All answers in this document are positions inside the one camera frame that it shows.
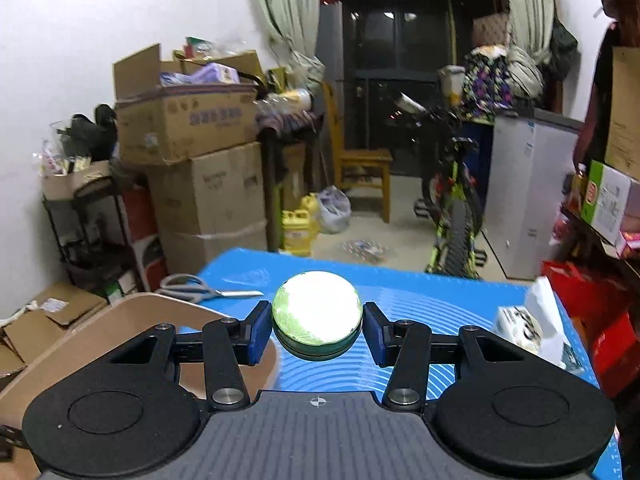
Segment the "green black bicycle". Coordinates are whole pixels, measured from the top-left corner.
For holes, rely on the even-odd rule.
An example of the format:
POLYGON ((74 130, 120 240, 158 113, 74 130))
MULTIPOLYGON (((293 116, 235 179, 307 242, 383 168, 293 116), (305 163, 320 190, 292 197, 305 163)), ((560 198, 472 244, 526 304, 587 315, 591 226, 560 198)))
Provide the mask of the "green black bicycle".
POLYGON ((465 159, 480 150, 462 134, 460 116, 441 106, 425 107, 405 93, 395 99, 396 116, 405 119, 416 141, 422 196, 413 205, 420 218, 434 222, 436 235, 425 271, 477 280, 487 254, 475 239, 484 212, 465 159))

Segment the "clear plastic bag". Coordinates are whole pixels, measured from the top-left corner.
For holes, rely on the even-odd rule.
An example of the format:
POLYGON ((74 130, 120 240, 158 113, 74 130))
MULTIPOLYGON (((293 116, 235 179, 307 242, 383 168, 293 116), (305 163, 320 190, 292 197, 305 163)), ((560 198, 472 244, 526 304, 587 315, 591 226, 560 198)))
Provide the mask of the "clear plastic bag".
POLYGON ((321 232, 338 234, 346 231, 352 218, 352 205, 347 195, 331 185, 318 194, 317 200, 321 232))

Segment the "wooden chair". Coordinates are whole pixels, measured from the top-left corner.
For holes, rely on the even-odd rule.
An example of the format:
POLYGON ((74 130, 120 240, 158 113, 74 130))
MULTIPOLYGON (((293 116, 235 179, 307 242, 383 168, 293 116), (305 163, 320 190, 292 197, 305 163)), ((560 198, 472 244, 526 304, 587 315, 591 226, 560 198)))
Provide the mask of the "wooden chair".
POLYGON ((348 188, 374 188, 382 193, 382 220, 390 223, 390 166, 393 157, 389 150, 349 150, 345 148, 343 119, 337 108, 337 100, 332 84, 322 84, 326 114, 328 114, 334 184, 341 190, 348 188), (346 177, 346 170, 362 168, 373 171, 373 179, 346 177))

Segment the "yellow oil jug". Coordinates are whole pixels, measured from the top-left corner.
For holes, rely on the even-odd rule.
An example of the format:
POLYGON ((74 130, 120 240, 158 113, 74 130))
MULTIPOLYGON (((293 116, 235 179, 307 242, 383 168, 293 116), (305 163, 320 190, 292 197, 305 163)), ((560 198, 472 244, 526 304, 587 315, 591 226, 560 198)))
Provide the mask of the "yellow oil jug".
POLYGON ((304 196, 297 209, 282 211, 281 228, 282 252, 310 257, 312 244, 320 232, 317 194, 310 193, 304 196))

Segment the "green round tin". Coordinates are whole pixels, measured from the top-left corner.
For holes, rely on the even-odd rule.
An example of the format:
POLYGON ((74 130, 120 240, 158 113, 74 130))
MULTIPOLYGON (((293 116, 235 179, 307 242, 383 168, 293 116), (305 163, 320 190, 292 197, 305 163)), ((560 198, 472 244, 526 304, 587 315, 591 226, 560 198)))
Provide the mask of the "green round tin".
POLYGON ((271 303, 273 333, 293 356, 327 361, 341 356, 358 339, 363 305, 346 278, 307 271, 284 282, 271 303))

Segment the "torn cardboard box on floor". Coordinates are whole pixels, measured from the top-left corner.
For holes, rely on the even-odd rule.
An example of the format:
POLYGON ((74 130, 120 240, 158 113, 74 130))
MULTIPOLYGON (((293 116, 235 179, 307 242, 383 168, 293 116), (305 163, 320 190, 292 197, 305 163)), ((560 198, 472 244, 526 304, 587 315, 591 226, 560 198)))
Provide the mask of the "torn cardboard box on floor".
POLYGON ((1 389, 72 328, 97 314, 107 300, 68 283, 56 283, 1 320, 1 389))

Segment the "red plastic crate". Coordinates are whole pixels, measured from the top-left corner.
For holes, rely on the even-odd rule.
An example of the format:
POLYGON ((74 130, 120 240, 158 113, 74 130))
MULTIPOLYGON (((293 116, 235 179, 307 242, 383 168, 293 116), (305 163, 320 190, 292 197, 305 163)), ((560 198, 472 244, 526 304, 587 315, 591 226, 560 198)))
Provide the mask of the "red plastic crate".
POLYGON ((578 330, 602 390, 615 398, 639 378, 639 336, 630 317, 637 296, 618 278, 571 262, 547 260, 541 274, 578 330))

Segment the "grey handled scissors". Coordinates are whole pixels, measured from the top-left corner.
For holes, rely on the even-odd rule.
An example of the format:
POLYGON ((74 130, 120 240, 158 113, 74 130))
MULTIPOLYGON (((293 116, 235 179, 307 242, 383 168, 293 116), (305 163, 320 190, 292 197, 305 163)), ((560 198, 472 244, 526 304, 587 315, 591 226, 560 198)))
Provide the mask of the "grey handled scissors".
POLYGON ((187 273, 178 273, 165 276, 160 281, 157 294, 174 298, 191 304, 201 304, 203 301, 229 298, 245 299, 264 296, 259 290, 221 290, 209 287, 206 281, 199 276, 187 273))

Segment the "black metal shelf rack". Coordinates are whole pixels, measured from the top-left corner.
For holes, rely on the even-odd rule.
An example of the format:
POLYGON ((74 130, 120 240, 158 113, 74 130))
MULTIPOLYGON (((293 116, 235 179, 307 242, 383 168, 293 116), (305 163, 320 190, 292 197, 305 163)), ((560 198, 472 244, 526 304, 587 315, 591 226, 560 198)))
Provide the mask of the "black metal shelf rack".
POLYGON ((40 177, 60 261, 70 284, 114 302, 154 292, 168 275, 148 179, 119 159, 40 177))

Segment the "lower cardboard box stack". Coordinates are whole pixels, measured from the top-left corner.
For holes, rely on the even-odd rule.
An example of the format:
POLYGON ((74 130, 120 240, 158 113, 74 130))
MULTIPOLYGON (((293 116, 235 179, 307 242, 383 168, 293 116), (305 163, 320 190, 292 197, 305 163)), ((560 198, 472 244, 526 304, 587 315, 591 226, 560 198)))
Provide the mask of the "lower cardboard box stack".
POLYGON ((267 248, 259 143, 152 168, 148 179, 171 274, 197 274, 235 247, 267 248))

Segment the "green white carton box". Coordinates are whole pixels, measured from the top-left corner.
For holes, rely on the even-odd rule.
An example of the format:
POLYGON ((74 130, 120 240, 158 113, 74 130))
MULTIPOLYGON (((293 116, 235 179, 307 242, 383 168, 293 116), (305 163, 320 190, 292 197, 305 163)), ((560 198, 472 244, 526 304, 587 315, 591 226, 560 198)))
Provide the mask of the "green white carton box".
POLYGON ((590 165, 582 204, 582 220, 607 242, 616 243, 626 214, 631 178, 616 169, 596 162, 590 165))

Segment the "cardboard box stack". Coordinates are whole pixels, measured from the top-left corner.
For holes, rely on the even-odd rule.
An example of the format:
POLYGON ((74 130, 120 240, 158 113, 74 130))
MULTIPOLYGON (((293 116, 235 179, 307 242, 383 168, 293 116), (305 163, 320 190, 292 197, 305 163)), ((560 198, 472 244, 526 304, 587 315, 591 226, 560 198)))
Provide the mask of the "cardboard box stack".
POLYGON ((259 143, 152 168, 148 179, 171 274, 197 274, 235 247, 267 248, 259 143))
POLYGON ((113 65, 119 155, 124 162, 172 165, 256 139, 258 84, 167 81, 199 68, 188 61, 163 61, 159 44, 113 65))

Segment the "white freezer cabinet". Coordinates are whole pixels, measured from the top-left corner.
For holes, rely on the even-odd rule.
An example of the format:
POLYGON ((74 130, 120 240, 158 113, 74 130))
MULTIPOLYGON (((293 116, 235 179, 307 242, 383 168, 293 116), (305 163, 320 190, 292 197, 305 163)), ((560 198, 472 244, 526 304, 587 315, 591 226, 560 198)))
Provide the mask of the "white freezer cabinet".
POLYGON ((551 255, 555 217, 582 123, 533 110, 495 118, 484 234, 511 280, 536 278, 551 255))

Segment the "beige plastic storage bin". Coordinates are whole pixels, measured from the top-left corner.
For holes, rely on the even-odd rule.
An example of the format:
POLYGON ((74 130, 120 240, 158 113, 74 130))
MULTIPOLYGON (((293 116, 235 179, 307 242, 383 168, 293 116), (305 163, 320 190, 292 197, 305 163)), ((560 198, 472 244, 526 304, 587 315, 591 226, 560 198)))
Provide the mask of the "beige plastic storage bin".
MULTIPOLYGON (((103 356, 137 334, 158 323, 201 330, 228 315, 195 304, 155 294, 137 294, 119 304, 102 309, 87 321, 68 330, 55 344, 28 364, 13 382, 1 391, 1 425, 20 429, 28 404, 43 390, 96 358, 103 356)), ((279 351, 273 342, 265 348, 260 363, 241 366, 250 400, 259 389, 270 389, 279 373, 279 351)), ((204 396, 204 365, 181 365, 180 386, 200 398, 204 396)), ((13 458, 1 462, 1 479, 35 479, 39 470, 24 448, 14 448, 13 458)))

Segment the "top cardboard box stack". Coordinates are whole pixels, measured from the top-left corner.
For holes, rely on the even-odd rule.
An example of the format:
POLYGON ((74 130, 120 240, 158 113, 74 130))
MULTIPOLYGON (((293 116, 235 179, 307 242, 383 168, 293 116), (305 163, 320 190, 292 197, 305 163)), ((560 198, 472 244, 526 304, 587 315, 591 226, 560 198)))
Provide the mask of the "top cardboard box stack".
POLYGON ((124 162, 172 165, 256 139, 258 84, 167 81, 199 68, 188 61, 163 61, 159 44, 113 65, 119 155, 124 162))

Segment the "tissue box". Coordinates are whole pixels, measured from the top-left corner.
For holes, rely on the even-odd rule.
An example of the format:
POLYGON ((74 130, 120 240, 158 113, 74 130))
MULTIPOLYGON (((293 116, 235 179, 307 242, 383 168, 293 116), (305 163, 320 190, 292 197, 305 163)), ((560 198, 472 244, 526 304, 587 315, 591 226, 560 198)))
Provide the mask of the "tissue box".
POLYGON ((527 289, 524 304, 498 307, 494 332, 569 373, 584 370, 565 335, 559 304, 544 276, 527 289))

